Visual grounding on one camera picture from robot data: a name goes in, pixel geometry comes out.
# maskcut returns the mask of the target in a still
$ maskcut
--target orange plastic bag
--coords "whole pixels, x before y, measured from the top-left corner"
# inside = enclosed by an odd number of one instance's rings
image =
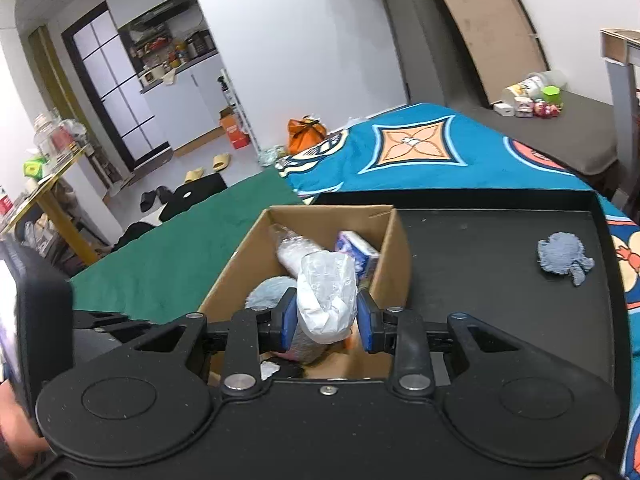
[[[326,139],[326,128],[309,116],[289,121],[289,153],[297,155]]]

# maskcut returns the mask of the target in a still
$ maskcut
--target blue blanket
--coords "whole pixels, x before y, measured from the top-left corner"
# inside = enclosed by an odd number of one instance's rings
[[[589,189],[528,146],[453,110],[429,104],[352,126],[284,158],[276,168],[303,198],[375,189]],[[620,263],[634,356],[632,423],[622,473],[640,480],[640,228],[605,198],[600,197],[600,202]]]

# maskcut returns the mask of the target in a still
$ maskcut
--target screw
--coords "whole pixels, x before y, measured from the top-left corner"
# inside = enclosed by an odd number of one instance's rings
[[[335,395],[338,393],[338,388],[336,386],[320,386],[320,393],[323,395]]]
[[[241,392],[255,385],[255,378],[249,374],[233,374],[225,379],[225,386],[230,390]]]
[[[431,386],[431,379],[422,374],[409,374],[400,379],[400,386],[405,390],[420,392]]]

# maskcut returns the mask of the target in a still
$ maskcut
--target floor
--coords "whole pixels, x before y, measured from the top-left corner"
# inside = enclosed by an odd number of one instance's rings
[[[228,186],[260,173],[262,170],[256,161],[255,150],[252,146],[235,150],[225,135],[208,142],[187,155],[174,156],[164,166],[149,173],[135,184],[125,187],[111,199],[108,207],[122,228],[126,229],[161,207],[160,201],[156,199],[153,208],[145,213],[141,212],[140,197],[144,192],[154,190],[158,186],[167,186],[173,191],[184,183],[184,176],[188,171],[197,168],[204,168],[205,174],[211,174],[213,173],[213,157],[222,153],[231,154],[231,164],[220,173]]]

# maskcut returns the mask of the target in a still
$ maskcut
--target green cloth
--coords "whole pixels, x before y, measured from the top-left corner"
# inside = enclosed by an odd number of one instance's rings
[[[157,323],[194,312],[262,210],[299,203],[273,168],[239,182],[75,276],[74,307]]]

